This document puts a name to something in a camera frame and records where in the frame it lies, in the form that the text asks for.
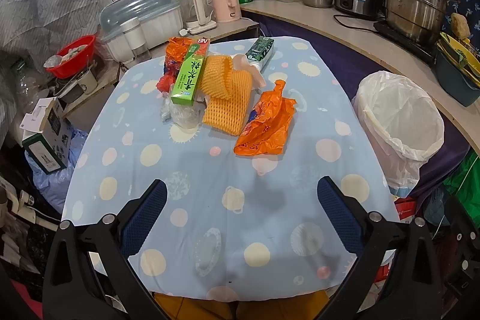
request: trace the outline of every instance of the green plastic bag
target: green plastic bag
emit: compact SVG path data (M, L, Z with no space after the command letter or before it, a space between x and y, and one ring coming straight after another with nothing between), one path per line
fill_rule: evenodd
M480 227L480 159L473 149L443 184L450 194L455 194L475 225Z

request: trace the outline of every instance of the dish storage box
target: dish storage box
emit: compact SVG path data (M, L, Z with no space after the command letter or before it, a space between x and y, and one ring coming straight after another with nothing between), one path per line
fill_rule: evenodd
M134 17L140 20L148 49L178 36L183 28L178 0L117 0L109 4L100 13L101 40L121 63L131 60L134 54L120 25Z

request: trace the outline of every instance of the red plastic basket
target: red plastic basket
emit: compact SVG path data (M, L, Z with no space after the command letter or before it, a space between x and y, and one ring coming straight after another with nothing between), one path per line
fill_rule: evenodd
M65 79L66 77L71 77L85 67L88 63L88 60L91 60L94 52L94 43L95 35L83 36L79 39L76 39L73 43L68 44L66 47L63 47L58 55L65 56L69 49L77 48L80 45L86 45L81 52L77 53L69 61L57 65L56 67L46 68L47 71L51 72L56 77L60 79Z

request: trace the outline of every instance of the electric kettle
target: electric kettle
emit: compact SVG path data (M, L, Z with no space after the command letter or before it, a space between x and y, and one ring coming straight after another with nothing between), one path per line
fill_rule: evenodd
M217 23L212 21L213 7L206 0L178 1L180 2L180 11L185 23L185 29L179 32L181 36L186 36L187 33L199 34L217 26Z
M212 0L217 22L231 22L242 16L239 0Z

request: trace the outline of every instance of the blue polka dot tablecloth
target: blue polka dot tablecloth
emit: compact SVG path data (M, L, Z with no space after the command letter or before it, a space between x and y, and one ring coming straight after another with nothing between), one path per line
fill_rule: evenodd
M123 76L88 136L63 218L96 223L140 197L154 179L167 185L162 213L140 252L129 257L150 291L247 301L341 283L355 257L318 202L316 184L325 175L367 211L398 221L342 87L307 41L274 39L275 53L262 72L265 90L283 79L283 95L297 101L283 155L236 156L234 136L203 124L183 130L163 123L155 85L164 58ZM212 44L210 52L245 53L254 41ZM98 254L91 258L105 272Z

